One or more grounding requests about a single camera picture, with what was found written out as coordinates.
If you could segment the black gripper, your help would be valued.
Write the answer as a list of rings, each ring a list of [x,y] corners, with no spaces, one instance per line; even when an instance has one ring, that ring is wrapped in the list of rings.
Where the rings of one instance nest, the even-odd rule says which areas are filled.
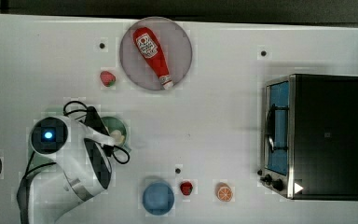
[[[96,131],[98,133],[101,133],[104,135],[109,134],[109,132],[107,131],[105,125],[103,124],[103,121],[102,121],[101,117],[99,116],[96,108],[93,106],[89,106],[87,108],[84,124],[86,126],[91,127],[94,131]]]

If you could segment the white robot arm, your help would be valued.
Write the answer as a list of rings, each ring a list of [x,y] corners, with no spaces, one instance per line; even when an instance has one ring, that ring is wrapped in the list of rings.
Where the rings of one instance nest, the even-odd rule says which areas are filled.
[[[113,168],[104,150],[115,144],[92,106],[83,122],[66,116],[39,120],[30,132],[30,147],[52,164],[21,180],[21,224],[55,224],[108,189]]]

